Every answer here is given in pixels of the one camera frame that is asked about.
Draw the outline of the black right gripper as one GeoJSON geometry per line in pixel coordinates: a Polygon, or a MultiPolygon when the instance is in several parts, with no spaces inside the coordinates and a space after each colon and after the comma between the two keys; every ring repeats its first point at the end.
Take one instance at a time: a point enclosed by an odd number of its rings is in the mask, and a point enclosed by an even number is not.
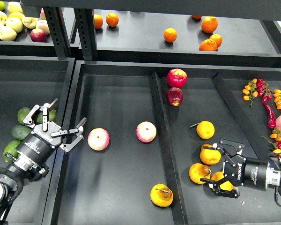
{"type": "Polygon", "coordinates": [[[203,146],[204,150],[215,150],[223,158],[222,172],[215,172],[211,178],[203,177],[200,181],[207,183],[215,195],[238,198],[235,188],[244,186],[253,189],[267,189],[266,172],[269,162],[242,156],[244,144],[220,139],[212,146],[203,146]]]}

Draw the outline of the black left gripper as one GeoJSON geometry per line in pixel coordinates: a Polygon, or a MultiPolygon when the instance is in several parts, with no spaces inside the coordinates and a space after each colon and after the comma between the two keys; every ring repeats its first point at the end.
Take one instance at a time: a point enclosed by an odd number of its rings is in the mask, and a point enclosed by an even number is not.
{"type": "Polygon", "coordinates": [[[61,130],[61,127],[49,121],[49,112],[55,108],[59,99],[42,106],[35,105],[23,120],[24,125],[33,129],[32,132],[17,146],[18,160],[29,165],[42,165],[59,146],[65,153],[70,153],[76,145],[84,140],[82,135],[87,118],[83,117],[77,126],[70,130],[61,130]],[[37,117],[43,113],[42,123],[36,125],[37,117]],[[64,138],[76,136],[71,143],[62,143],[64,138]]]}

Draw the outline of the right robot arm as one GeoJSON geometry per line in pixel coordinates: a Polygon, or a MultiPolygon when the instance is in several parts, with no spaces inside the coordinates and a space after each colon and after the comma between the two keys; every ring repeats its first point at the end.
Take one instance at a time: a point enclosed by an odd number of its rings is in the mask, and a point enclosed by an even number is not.
{"type": "Polygon", "coordinates": [[[204,150],[215,150],[224,158],[223,178],[215,181],[206,177],[200,178],[218,196],[238,198],[238,187],[266,190],[274,187],[274,200],[278,203],[278,187],[281,187],[281,154],[269,153],[267,159],[261,160],[245,157],[241,154],[244,145],[221,139],[212,146],[203,146],[204,150]]]}

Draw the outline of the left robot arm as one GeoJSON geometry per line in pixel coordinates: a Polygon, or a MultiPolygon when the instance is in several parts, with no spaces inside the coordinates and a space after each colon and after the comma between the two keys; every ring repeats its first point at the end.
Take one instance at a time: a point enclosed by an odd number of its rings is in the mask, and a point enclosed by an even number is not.
{"type": "Polygon", "coordinates": [[[49,168],[46,161],[60,148],[69,153],[83,138],[83,126],[87,119],[82,118],[73,129],[63,130],[49,120],[49,112],[54,109],[58,99],[43,106],[35,105],[23,119],[30,133],[16,147],[18,156],[5,153],[10,160],[7,167],[0,167],[0,225],[8,224],[6,218],[24,186],[44,178],[49,168]]]}

